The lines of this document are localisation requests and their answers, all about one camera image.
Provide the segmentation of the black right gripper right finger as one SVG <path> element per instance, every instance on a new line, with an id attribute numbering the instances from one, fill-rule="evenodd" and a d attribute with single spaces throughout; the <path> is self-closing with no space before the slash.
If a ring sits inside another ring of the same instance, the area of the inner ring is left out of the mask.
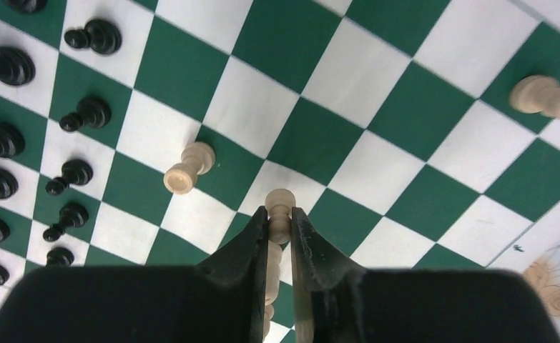
<path id="1" fill-rule="evenodd" d="M 299 207 L 291 249 L 297 342 L 560 342 L 543 302 L 501 269 L 369 269 Z"/>

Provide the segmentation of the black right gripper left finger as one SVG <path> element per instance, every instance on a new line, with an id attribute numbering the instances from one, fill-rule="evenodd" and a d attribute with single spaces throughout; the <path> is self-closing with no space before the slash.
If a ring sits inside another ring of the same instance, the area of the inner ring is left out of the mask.
<path id="1" fill-rule="evenodd" d="M 42 267 L 0 309 L 0 342 L 261 342 L 267 211 L 198 264 Z"/>

